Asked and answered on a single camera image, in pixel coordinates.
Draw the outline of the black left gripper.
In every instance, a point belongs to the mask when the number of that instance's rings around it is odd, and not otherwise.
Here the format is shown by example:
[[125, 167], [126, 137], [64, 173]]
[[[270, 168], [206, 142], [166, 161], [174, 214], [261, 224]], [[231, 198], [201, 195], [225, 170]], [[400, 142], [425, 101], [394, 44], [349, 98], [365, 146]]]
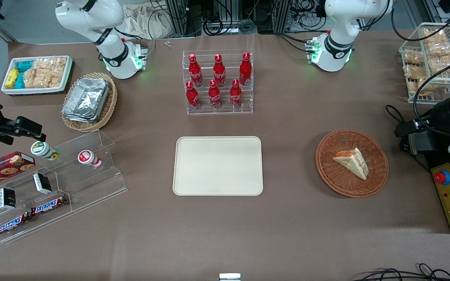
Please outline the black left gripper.
[[[434, 105], [421, 115], [421, 119], [430, 127], [450, 135], [450, 98]], [[417, 119], [402, 121], [395, 126], [395, 135], [401, 138], [424, 131], [425, 129]]]

